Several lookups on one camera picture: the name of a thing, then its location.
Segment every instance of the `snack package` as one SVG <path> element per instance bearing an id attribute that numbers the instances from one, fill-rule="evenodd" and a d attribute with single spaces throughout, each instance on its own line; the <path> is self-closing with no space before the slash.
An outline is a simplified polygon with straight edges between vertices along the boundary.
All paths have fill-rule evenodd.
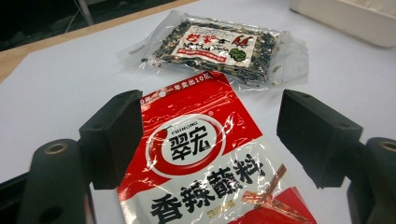
<path id="1" fill-rule="evenodd" d="M 141 103 L 144 135 L 118 187 L 127 223 L 316 223 L 222 73 Z"/>
<path id="2" fill-rule="evenodd" d="M 118 55 L 125 64 L 145 69 L 219 71 L 244 90 L 266 90 L 306 77 L 308 66 L 306 45 L 288 32 L 178 11 L 148 39 Z"/>

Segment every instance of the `white table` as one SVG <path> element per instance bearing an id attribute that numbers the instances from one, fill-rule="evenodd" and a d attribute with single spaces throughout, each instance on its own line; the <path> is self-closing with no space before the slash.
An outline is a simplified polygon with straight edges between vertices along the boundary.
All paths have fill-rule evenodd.
<path id="1" fill-rule="evenodd" d="M 288 87 L 311 94 L 359 123 L 361 141 L 396 138 L 396 49 L 381 49 L 312 21 L 286 0 L 201 0 L 177 8 L 191 15 L 291 31 L 309 48 L 308 82 Z M 145 38 L 168 15 L 158 13 L 32 53 L 0 84 L 0 182 L 29 169 L 34 151 L 71 138 L 112 96 L 150 93 L 183 76 L 142 76 L 126 69 L 116 52 Z M 276 136 L 283 88 L 239 94 L 251 116 L 288 167 L 318 223 L 350 223 L 346 180 L 340 189 L 316 189 Z M 99 223 L 122 223 L 114 190 L 93 194 Z"/>

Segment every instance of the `white circle logo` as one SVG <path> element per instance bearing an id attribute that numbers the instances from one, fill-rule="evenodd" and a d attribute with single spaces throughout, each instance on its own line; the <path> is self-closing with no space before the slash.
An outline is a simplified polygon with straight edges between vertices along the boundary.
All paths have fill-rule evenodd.
<path id="1" fill-rule="evenodd" d="M 225 132 L 218 121 L 190 114 L 165 122 L 151 134 L 146 159 L 159 175 L 188 175 L 209 165 L 224 147 Z"/>

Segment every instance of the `red and white package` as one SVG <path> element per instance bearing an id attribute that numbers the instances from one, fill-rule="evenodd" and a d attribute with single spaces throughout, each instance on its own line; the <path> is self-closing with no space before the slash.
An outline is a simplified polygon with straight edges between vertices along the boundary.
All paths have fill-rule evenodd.
<path id="1" fill-rule="evenodd" d="M 144 135 L 118 188 L 127 223 L 316 223 L 222 73 L 141 103 Z"/>

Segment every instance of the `wooden floor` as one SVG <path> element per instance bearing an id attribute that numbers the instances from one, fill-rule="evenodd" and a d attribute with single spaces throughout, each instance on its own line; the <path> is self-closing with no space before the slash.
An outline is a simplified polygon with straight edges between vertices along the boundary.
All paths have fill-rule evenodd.
<path id="1" fill-rule="evenodd" d="M 63 42 L 82 37 L 84 35 L 90 35 L 93 33 L 97 33 L 99 31 L 103 31 L 105 29 L 111 28 L 113 26 L 117 26 L 128 21 L 134 21 L 143 17 L 147 17 L 149 15 L 162 12 L 174 7 L 179 7 L 191 2 L 195 2 L 197 0 L 176 0 L 175 2 L 168 3 L 165 5 L 161 5 L 159 7 L 149 8 L 140 12 L 136 12 L 134 14 L 130 14 L 124 17 L 117 18 L 111 21 L 105 21 L 102 23 L 95 24 L 93 26 L 89 26 L 86 28 L 82 28 L 70 33 L 66 33 L 63 35 L 57 35 L 55 37 L 51 37 L 48 39 L 40 40 L 32 44 L 24 45 L 17 47 L 15 49 L 9 49 L 0 52 L 0 83 L 9 76 L 12 71 L 21 63 L 24 57 L 31 52 L 45 49 L 57 44 L 61 44 Z"/>

